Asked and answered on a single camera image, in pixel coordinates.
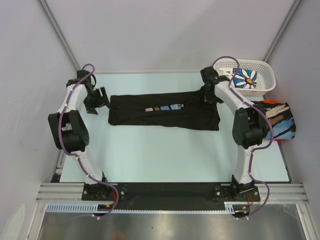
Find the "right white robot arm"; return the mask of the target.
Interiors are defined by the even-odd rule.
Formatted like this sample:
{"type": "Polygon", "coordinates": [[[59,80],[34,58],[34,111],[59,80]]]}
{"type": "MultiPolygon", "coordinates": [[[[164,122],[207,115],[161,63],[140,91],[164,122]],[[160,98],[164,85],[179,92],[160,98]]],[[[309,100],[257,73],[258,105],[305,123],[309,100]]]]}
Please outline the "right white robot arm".
{"type": "Polygon", "coordinates": [[[218,199],[244,202],[248,195],[253,195],[257,190],[257,180],[253,177],[256,151],[263,149],[261,144],[267,136],[267,127],[271,127],[266,110],[261,103],[254,104],[244,98],[231,87],[231,80],[225,75],[219,75],[212,66],[203,68],[200,75],[204,82],[205,100],[224,103],[231,110],[234,116],[232,137],[238,145],[236,169],[226,189],[228,192],[220,188],[215,191],[215,195],[218,199]]]}

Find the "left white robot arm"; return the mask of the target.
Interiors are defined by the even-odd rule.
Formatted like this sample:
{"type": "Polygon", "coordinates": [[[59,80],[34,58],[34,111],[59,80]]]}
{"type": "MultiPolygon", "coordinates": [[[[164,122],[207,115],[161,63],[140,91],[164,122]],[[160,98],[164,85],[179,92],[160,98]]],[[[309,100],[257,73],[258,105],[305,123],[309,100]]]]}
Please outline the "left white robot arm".
{"type": "Polygon", "coordinates": [[[110,107],[104,87],[96,88],[93,72],[81,69],[66,84],[66,97],[56,113],[48,115],[48,123],[56,147],[74,159],[84,174],[83,201],[105,201],[112,196],[107,178],[89,152],[90,135],[81,110],[97,115],[97,109],[110,107]]]}

